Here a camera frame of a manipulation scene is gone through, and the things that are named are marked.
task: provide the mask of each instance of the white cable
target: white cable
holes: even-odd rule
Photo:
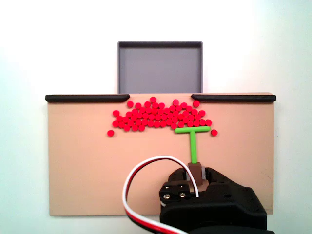
[[[131,176],[133,175],[133,173],[138,169],[140,168],[143,164],[145,163],[148,163],[148,162],[151,162],[151,161],[154,161],[154,160],[163,160],[163,159],[169,159],[169,160],[172,160],[172,161],[175,161],[177,162],[178,164],[180,164],[185,170],[186,172],[189,174],[190,176],[190,179],[192,181],[192,184],[193,184],[193,187],[194,187],[194,191],[195,191],[195,195],[196,197],[199,197],[198,195],[198,188],[197,188],[197,185],[196,185],[196,182],[194,180],[194,177],[190,171],[190,169],[182,162],[180,161],[179,159],[175,158],[175,157],[172,157],[172,156],[156,156],[156,157],[152,157],[152,158],[149,158],[141,163],[139,163],[137,166],[135,166],[129,173],[129,175],[127,176],[127,179],[124,183],[124,186],[123,186],[123,190],[122,190],[122,203],[123,203],[123,206],[125,208],[125,210],[130,213],[133,217],[137,218],[137,219],[140,219],[141,221],[143,222],[146,222],[146,223],[149,223],[151,225],[154,225],[154,226],[157,226],[157,227],[160,227],[162,229],[166,229],[168,231],[171,231],[171,233],[177,233],[177,234],[187,234],[186,232],[180,230],[180,229],[177,229],[175,227],[172,227],[172,226],[169,226],[169,225],[166,225],[166,224],[163,224],[163,223],[160,223],[160,222],[157,222],[157,221],[154,221],[152,219],[149,219],[149,218],[146,218],[142,215],[139,215],[138,213],[134,212],[127,204],[127,187],[128,187],[128,184],[129,184],[129,181],[130,181],[130,178]]]

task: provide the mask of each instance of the screw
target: screw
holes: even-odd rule
[[[169,199],[170,198],[170,194],[165,194],[164,195],[164,199]]]

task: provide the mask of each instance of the green plastic rod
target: green plastic rod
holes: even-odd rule
[[[175,133],[190,133],[192,163],[197,163],[196,132],[207,132],[209,130],[210,130],[209,126],[186,127],[175,129]]]

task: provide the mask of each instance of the tan board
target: tan board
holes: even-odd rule
[[[144,103],[150,94],[133,94]],[[191,104],[190,94],[155,94],[170,105]],[[215,137],[197,133],[197,158],[205,167],[252,187],[269,214],[273,213],[273,103],[202,103]],[[50,215],[124,215],[121,191],[126,176],[139,162],[170,155],[188,163],[190,137],[170,127],[124,132],[112,127],[113,110],[125,115],[126,103],[48,103]],[[113,137],[107,131],[114,129]],[[158,191],[179,168],[159,161],[142,169],[129,192],[129,205],[144,215],[160,212]]]

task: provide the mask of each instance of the white wall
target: white wall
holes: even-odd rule
[[[277,234],[312,229],[312,1],[0,1],[0,233],[146,233],[50,217],[46,94],[117,91],[119,40],[201,40],[204,92],[275,103]]]

